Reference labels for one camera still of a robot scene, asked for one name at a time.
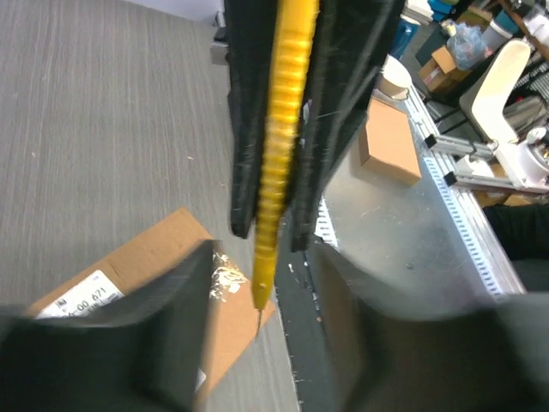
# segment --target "metal tip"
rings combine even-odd
[[[257,311],[257,330],[256,330],[256,339],[259,335],[259,330],[261,329],[261,320],[263,317],[263,311]]]

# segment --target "yellow ribbed handle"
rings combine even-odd
[[[279,1],[256,215],[252,293],[257,310],[267,305],[275,281],[278,228],[284,212],[317,14],[318,0]]]

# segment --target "white chair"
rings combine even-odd
[[[490,142],[513,142],[516,133],[504,117],[505,102],[530,58],[530,47],[521,40],[508,41],[486,73],[460,98],[466,120],[442,133],[448,133],[467,120],[481,137]]]

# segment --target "chair leg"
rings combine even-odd
[[[456,124],[450,126],[448,129],[445,129],[445,130],[441,131],[440,134],[444,135],[444,134],[448,133],[449,131],[452,131],[453,129],[457,129],[462,124],[465,124],[467,121],[468,121],[468,119],[464,118],[461,122],[457,122]]]
[[[442,122],[444,119],[449,118],[450,116],[458,113],[461,109],[459,107],[450,110],[449,112],[443,114],[442,116],[438,118],[434,118],[432,121],[435,122],[435,124]]]

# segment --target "gray wood grain table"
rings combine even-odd
[[[0,0],[0,301],[36,300],[182,206],[250,272],[213,34],[117,0]],[[276,316],[205,409],[297,405]]]

